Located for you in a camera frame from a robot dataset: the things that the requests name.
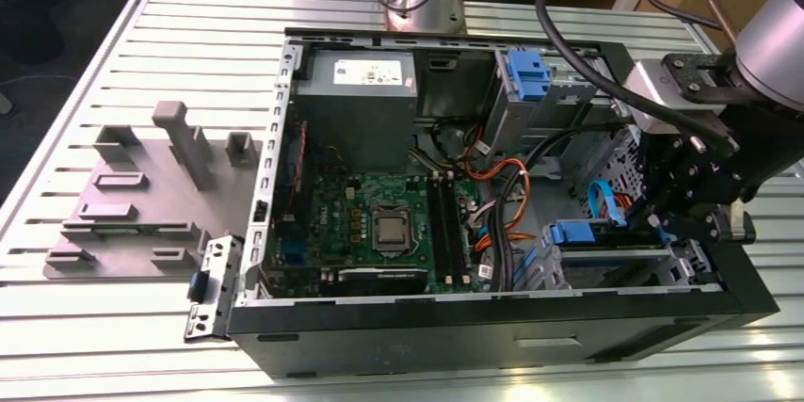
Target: motherboard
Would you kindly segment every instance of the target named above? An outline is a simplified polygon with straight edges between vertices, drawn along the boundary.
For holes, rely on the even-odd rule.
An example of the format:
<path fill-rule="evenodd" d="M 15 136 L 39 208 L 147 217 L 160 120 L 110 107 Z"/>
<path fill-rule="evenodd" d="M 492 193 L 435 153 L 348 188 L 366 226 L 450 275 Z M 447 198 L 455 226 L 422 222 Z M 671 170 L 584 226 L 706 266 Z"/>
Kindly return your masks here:
<path fill-rule="evenodd" d="M 470 179 L 319 174 L 304 237 L 279 237 L 266 269 L 272 297 L 483 291 L 463 226 L 476 204 Z"/>

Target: gray plastic block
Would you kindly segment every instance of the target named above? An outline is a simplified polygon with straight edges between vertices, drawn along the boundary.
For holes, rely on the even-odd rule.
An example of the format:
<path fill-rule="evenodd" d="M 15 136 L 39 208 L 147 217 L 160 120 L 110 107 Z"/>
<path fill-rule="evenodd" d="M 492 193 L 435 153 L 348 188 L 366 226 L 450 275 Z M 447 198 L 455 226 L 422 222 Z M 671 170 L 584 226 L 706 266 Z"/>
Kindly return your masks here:
<path fill-rule="evenodd" d="M 92 269 L 95 261 L 84 249 L 52 249 L 46 257 L 46 263 L 59 270 Z"/>
<path fill-rule="evenodd" d="M 148 187 L 148 178 L 140 171 L 119 171 L 116 173 L 99 174 L 92 184 L 99 189 L 110 188 L 146 188 Z"/>
<path fill-rule="evenodd" d="M 98 134 L 94 148 L 110 165 L 116 163 L 134 164 L 127 146 L 138 146 L 140 141 L 130 126 L 103 126 Z"/>
<path fill-rule="evenodd" d="M 62 265 L 56 260 L 56 265 L 46 265 L 44 275 L 51 279 L 188 276 L 192 266 L 162 265 L 160 260 L 154 261 L 154 249 L 186 249 L 183 262 L 192 259 L 198 265 L 211 236 L 227 232 L 246 235 L 256 165 L 234 167 L 227 150 L 231 140 L 207 140 L 203 132 L 194 132 L 199 143 L 195 149 L 215 183 L 211 189 L 199 191 L 186 166 L 174 158 L 171 141 L 138 140 L 128 135 L 130 128 L 107 129 L 98 141 L 118 140 L 130 162 L 99 160 L 55 247 L 83 249 L 95 261 L 91 265 Z M 254 147 L 262 149 L 262 143 L 254 143 Z M 111 217 L 84 219 L 84 205 L 94 209 L 118 206 L 118 210 Z M 128 205 L 136 209 L 136 218 L 119 219 L 116 213 L 123 217 L 124 211 L 120 206 Z"/>
<path fill-rule="evenodd" d="M 227 137 L 228 162 L 234 167 L 255 167 L 259 154 L 248 132 L 231 132 Z"/>
<path fill-rule="evenodd" d="M 138 208 L 131 202 L 124 204 L 86 203 L 78 210 L 78 216 L 84 220 L 134 220 Z"/>
<path fill-rule="evenodd" d="M 174 153 L 186 166 L 187 174 L 199 190 L 210 190 L 215 185 L 207 168 L 208 143 L 200 128 L 196 131 L 186 122 L 187 106 L 180 101 L 160 101 L 154 108 L 152 120 L 171 138 Z"/>
<path fill-rule="evenodd" d="M 159 268 L 194 269 L 196 260 L 183 247 L 154 249 L 151 262 Z"/>

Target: label sticker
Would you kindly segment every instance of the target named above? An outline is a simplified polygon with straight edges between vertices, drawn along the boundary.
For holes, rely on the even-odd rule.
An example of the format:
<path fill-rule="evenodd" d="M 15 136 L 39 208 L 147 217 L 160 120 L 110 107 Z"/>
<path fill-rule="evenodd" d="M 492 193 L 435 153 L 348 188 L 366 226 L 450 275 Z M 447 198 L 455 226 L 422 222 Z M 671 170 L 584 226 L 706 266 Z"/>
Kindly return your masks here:
<path fill-rule="evenodd" d="M 478 143 L 475 144 L 475 149 L 483 154 L 483 155 L 488 155 L 490 151 L 491 151 L 491 146 L 487 145 L 484 143 L 483 140 L 478 140 Z"/>
<path fill-rule="evenodd" d="M 491 274 L 494 273 L 494 267 L 491 265 L 480 264 L 478 267 L 478 277 L 484 280 L 491 280 Z"/>
<path fill-rule="evenodd" d="M 336 85 L 402 85 L 403 63 L 399 60 L 336 61 Z"/>

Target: aluminum table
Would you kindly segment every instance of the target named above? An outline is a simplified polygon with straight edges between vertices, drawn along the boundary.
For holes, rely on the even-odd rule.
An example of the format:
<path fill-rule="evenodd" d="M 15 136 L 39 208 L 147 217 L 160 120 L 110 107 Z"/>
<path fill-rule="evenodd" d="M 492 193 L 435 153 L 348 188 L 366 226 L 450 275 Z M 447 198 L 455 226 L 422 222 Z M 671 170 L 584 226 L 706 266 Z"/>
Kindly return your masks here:
<path fill-rule="evenodd" d="M 554 9 L 568 38 L 623 42 L 634 58 L 710 52 L 660 14 Z M 467 4 L 468 32 L 543 37 L 523 6 Z M 804 396 L 804 180 L 794 171 L 750 204 L 748 247 L 782 313 L 630 363 L 272 381 L 235 343 L 183 343 L 184 281 L 48 281 L 59 223 L 98 161 L 104 124 L 160 137 L 158 101 L 190 107 L 210 139 L 259 135 L 288 26 L 383 29 L 375 0 L 128 0 L 76 91 L 0 209 L 0 397 L 162 394 L 202 400 L 770 400 Z M 224 393 L 202 393 L 222 390 Z"/>

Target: screw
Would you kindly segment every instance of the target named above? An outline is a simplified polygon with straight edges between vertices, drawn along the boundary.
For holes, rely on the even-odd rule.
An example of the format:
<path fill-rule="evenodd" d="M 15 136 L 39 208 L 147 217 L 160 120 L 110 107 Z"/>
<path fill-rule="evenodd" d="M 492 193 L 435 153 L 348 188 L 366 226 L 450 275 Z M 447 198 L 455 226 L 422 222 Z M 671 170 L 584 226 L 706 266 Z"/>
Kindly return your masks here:
<path fill-rule="evenodd" d="M 690 143 L 692 143 L 692 147 L 695 148 L 695 151 L 699 152 L 699 154 L 707 152 L 707 145 L 696 136 L 690 138 Z"/>

